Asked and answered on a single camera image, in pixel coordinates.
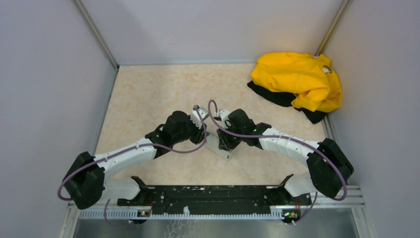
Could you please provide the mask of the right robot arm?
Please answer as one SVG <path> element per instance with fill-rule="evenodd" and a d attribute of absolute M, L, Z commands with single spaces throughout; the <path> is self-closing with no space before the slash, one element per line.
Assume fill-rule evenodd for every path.
<path fill-rule="evenodd" d="M 254 123 L 242 109 L 221 110 L 212 118 L 219 137 L 219 149 L 232 151 L 240 143 L 287 156 L 308 171 L 287 178 L 279 190 L 279 199 L 292 204 L 298 196 L 319 192 L 336 201 L 347 196 L 346 181 L 354 168 L 338 144 L 329 138 L 321 142 L 300 139 L 269 124 Z"/>

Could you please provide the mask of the white cardboard box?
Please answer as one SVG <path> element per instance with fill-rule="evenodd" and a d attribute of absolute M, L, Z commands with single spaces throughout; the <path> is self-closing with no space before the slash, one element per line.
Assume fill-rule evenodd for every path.
<path fill-rule="evenodd" d="M 232 151 L 220 149 L 219 145 L 221 145 L 220 139 L 213 133 L 209 132 L 206 139 L 206 147 L 220 158 L 229 161 L 231 158 Z"/>

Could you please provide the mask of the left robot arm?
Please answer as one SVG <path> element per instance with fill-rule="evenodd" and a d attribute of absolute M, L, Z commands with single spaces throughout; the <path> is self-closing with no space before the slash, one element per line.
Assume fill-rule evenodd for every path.
<path fill-rule="evenodd" d="M 208 111 L 198 106 L 189 115 L 174 111 L 164 124 L 128 146 L 103 154 L 79 154 L 58 187 L 59 199 L 73 201 L 79 209 L 113 199 L 134 202 L 136 205 L 145 204 L 149 198 L 149 188 L 139 177 L 114 179 L 113 176 L 169 152 L 186 154 L 199 150 L 206 143 L 204 121 L 208 116 Z M 187 140 L 197 147 L 183 152 L 174 149 L 176 144 Z"/>

